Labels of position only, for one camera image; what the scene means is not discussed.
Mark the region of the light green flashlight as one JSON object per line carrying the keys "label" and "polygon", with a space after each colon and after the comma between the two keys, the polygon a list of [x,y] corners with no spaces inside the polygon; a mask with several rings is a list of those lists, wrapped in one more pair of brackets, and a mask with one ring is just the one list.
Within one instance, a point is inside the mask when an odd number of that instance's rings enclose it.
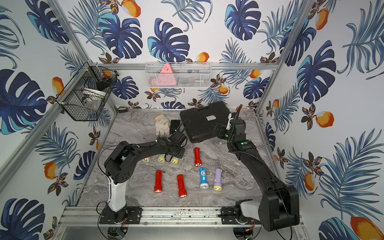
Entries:
{"label": "light green flashlight", "polygon": [[159,155],[158,156],[158,162],[159,163],[164,163],[166,161],[165,154]]}
{"label": "light green flashlight", "polygon": [[177,165],[179,163],[179,160],[180,160],[179,158],[173,156],[171,159],[171,163]]}

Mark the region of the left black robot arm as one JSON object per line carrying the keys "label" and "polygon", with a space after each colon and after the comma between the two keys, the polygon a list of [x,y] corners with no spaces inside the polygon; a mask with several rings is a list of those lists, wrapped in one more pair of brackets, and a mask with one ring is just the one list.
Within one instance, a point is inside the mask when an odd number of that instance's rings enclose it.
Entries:
{"label": "left black robot arm", "polygon": [[105,173],[110,180],[108,207],[114,213],[126,208],[127,182],[139,161],[153,156],[181,159],[187,140],[184,133],[177,131],[169,137],[158,136],[156,140],[147,143],[120,142],[104,163]]}

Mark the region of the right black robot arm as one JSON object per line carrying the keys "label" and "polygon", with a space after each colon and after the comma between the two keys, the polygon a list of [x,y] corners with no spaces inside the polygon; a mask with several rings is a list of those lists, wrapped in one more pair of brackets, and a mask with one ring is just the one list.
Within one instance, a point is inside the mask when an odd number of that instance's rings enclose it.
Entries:
{"label": "right black robot arm", "polygon": [[246,123],[241,119],[230,121],[230,129],[217,124],[215,135],[227,141],[229,152],[235,154],[252,174],[262,191],[262,200],[237,201],[235,219],[245,224],[250,219],[258,221],[268,232],[296,226],[300,222],[299,193],[275,175],[260,157],[255,144],[246,139]]}

